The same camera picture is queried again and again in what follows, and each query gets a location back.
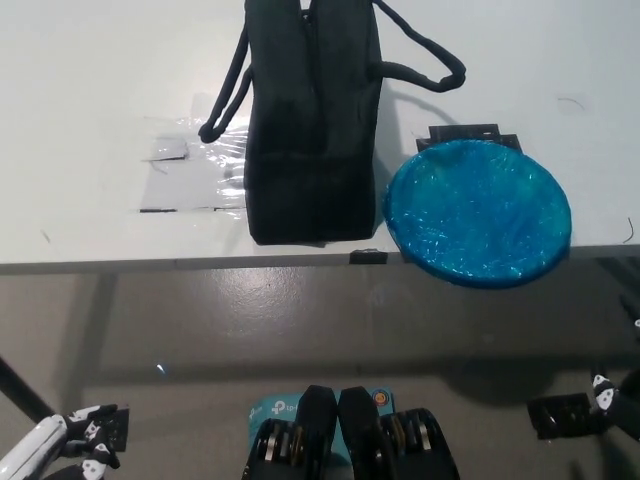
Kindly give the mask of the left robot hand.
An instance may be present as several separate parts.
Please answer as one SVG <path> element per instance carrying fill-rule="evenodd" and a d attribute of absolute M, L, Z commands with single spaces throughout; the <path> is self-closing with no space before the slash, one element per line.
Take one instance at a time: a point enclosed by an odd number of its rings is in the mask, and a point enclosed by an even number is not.
<path fill-rule="evenodd" d="M 95 405 L 44 418 L 1 459 L 1 477 L 103 479 L 109 468 L 117 469 L 120 463 L 100 422 L 117 411 L 115 404 Z M 45 474 L 58 458 L 74 456 L 80 458 L 78 463 Z"/>

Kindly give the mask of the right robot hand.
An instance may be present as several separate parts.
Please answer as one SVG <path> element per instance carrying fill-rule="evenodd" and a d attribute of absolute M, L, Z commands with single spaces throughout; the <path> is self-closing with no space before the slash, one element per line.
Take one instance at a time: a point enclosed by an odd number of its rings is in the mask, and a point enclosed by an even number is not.
<path fill-rule="evenodd" d="M 639 441 L 639 402 L 624 395 L 601 365 L 593 369 L 591 384 L 596 411 L 608 424 Z"/>

